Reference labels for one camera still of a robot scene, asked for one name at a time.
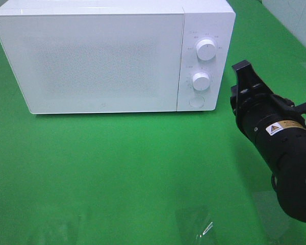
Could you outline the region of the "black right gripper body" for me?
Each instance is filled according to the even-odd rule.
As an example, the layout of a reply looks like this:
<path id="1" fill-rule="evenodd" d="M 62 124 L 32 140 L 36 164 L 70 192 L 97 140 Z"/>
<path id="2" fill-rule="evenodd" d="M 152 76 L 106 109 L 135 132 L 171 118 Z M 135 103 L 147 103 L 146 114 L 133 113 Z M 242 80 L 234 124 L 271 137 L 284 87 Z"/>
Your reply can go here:
<path id="1" fill-rule="evenodd" d="M 290 100 L 266 87 L 235 87 L 236 124 L 252 143 L 267 141 L 292 130 L 292 105 Z"/>

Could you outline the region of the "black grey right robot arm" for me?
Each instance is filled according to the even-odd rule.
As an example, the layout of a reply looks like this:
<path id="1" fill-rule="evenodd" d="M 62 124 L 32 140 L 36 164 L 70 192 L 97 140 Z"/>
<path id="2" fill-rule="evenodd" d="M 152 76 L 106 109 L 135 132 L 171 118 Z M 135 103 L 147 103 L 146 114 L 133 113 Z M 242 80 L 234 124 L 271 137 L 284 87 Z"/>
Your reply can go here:
<path id="1" fill-rule="evenodd" d="M 306 223 L 306 102 L 296 105 L 275 94 L 246 60 L 233 70 L 237 83 L 230 104 L 236 125 L 270 168 L 283 211 Z"/>

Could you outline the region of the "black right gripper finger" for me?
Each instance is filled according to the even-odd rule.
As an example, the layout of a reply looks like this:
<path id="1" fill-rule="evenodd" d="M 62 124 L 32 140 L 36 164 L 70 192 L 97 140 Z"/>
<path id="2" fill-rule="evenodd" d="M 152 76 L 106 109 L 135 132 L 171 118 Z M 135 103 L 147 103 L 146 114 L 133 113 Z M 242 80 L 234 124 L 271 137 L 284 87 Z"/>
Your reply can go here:
<path id="1" fill-rule="evenodd" d="M 238 95 L 238 86 L 234 85 L 231 87 L 230 104 L 235 117 L 237 117 L 237 95 Z"/>
<path id="2" fill-rule="evenodd" d="M 262 80 L 255 73 L 252 64 L 247 60 L 240 61 L 232 66 L 237 83 L 232 86 L 232 92 L 263 92 Z"/>

